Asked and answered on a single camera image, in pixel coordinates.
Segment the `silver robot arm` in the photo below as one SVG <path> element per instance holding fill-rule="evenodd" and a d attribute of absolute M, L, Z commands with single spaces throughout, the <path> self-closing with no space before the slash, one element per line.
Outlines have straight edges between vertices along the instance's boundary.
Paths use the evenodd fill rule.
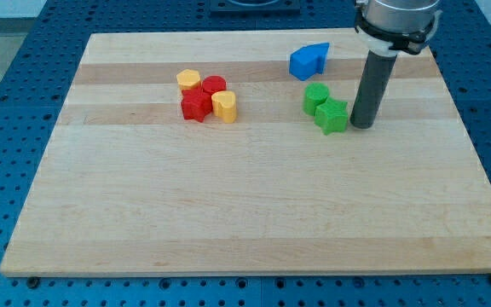
<path fill-rule="evenodd" d="M 418 55 L 435 35 L 441 0 L 355 0 L 355 32 L 383 57 Z"/>

